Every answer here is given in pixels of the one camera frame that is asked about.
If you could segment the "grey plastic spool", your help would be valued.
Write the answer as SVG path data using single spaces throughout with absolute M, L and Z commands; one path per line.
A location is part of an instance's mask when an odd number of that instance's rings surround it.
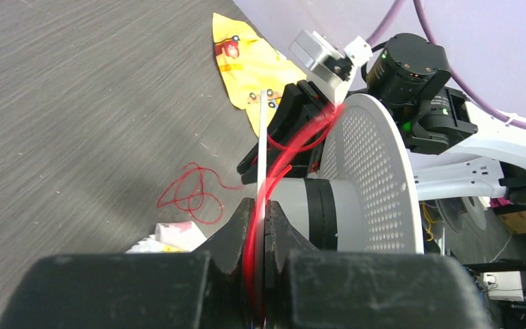
M 424 252 L 408 153 L 387 109 L 370 95 L 345 100 L 325 140 L 318 174 L 283 178 L 271 199 L 316 249 Z

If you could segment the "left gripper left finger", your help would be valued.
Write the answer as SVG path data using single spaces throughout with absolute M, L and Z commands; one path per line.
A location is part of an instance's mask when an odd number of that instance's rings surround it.
M 253 207 L 243 199 L 192 252 L 41 258 L 0 328 L 250 328 L 241 260 Z

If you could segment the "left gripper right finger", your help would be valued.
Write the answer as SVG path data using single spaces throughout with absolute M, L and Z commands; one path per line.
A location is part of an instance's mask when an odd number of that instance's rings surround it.
M 491 328 L 466 268 L 435 254 L 315 248 L 267 206 L 268 328 Z

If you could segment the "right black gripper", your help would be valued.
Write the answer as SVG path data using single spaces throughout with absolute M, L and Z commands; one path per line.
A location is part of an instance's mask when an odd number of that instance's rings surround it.
M 407 149 L 418 154 L 438 155 L 478 131 L 471 123 L 466 96 L 447 87 L 451 78 L 443 47 L 416 34 L 402 33 L 374 47 L 373 57 L 358 69 L 366 82 L 366 93 L 378 100 L 391 114 Z M 313 117 L 321 113 L 328 98 L 314 83 L 287 84 L 279 92 L 265 90 L 265 105 L 275 114 L 268 125 L 266 147 L 270 169 L 292 137 Z M 315 144 L 295 155 L 290 175 L 309 175 L 318 171 L 324 142 L 321 134 Z

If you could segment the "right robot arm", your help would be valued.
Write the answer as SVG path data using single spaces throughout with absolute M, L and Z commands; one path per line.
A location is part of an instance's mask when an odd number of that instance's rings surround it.
M 285 87 L 271 121 L 267 151 L 255 151 L 237 170 L 255 182 L 257 163 L 276 160 L 288 141 L 330 105 L 341 105 L 325 140 L 312 137 L 293 160 L 291 178 L 356 184 L 374 205 L 398 180 L 420 200 L 506 198 L 526 205 L 526 130 L 479 109 L 447 86 L 445 50 L 403 33 L 376 47 L 356 38 L 339 51 L 316 32 L 301 32 L 291 46 L 310 78 Z

